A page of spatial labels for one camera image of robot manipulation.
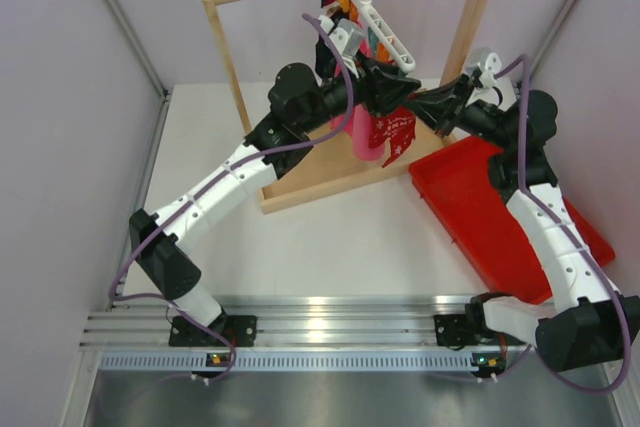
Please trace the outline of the red patterned sock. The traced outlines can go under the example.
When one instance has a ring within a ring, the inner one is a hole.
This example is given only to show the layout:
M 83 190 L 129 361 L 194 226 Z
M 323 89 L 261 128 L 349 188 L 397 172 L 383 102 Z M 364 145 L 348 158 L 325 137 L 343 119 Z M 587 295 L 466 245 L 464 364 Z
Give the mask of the red patterned sock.
M 406 107 L 398 107 L 387 119 L 387 139 L 389 157 L 384 161 L 385 168 L 395 162 L 411 146 L 416 138 L 416 116 Z
M 387 139 L 387 119 L 384 116 L 371 118 L 371 131 L 369 134 L 369 148 L 378 149 Z

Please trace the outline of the pink towel sock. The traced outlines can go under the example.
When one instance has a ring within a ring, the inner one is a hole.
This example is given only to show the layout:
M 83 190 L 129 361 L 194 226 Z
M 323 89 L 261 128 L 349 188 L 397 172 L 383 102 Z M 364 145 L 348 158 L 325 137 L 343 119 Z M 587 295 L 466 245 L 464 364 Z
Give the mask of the pink towel sock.
M 373 133 L 373 120 L 362 104 L 356 105 L 343 131 L 351 137 L 352 152 L 362 161 L 376 161 L 382 157 L 385 147 L 371 147 L 369 140 Z

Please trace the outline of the white clip hanger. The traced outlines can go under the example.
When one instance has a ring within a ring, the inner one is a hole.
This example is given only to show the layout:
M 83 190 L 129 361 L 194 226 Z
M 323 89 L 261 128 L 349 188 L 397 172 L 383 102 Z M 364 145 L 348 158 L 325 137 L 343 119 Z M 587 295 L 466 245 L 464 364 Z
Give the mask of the white clip hanger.
M 389 51 L 392 61 L 405 74 L 412 73 L 416 67 L 414 57 L 399 40 L 391 27 L 373 5 L 373 0 L 350 0 L 358 9 L 359 23 L 371 28 Z

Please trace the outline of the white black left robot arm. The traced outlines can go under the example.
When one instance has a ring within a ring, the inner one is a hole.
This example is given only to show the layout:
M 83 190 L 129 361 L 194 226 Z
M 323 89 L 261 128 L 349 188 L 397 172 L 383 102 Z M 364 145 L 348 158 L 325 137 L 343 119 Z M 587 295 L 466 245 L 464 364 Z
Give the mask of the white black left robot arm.
M 172 203 L 129 219 L 132 256 L 163 300 L 176 307 L 205 344 L 225 335 L 227 313 L 203 285 L 189 257 L 199 238 L 256 191 L 282 179 L 319 139 L 310 133 L 364 104 L 389 114 L 421 86 L 395 66 L 358 57 L 352 69 L 318 82 L 304 63 L 276 75 L 268 92 L 269 113 L 216 170 Z

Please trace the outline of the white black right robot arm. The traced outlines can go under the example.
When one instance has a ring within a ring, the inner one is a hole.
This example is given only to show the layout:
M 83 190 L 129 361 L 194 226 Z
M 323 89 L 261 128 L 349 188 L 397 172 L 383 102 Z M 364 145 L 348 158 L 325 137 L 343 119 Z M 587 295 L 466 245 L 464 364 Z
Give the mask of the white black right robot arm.
M 556 101 L 532 90 L 502 110 L 475 91 L 475 81 L 461 75 L 412 94 L 407 107 L 439 136 L 460 128 L 499 148 L 488 161 L 489 182 L 532 247 L 553 306 L 503 293 L 476 296 L 466 306 L 469 336 L 486 344 L 507 334 L 534 347 L 556 373 L 616 360 L 629 368 L 639 298 L 623 295 L 604 274 L 563 200 L 544 151 L 557 132 Z

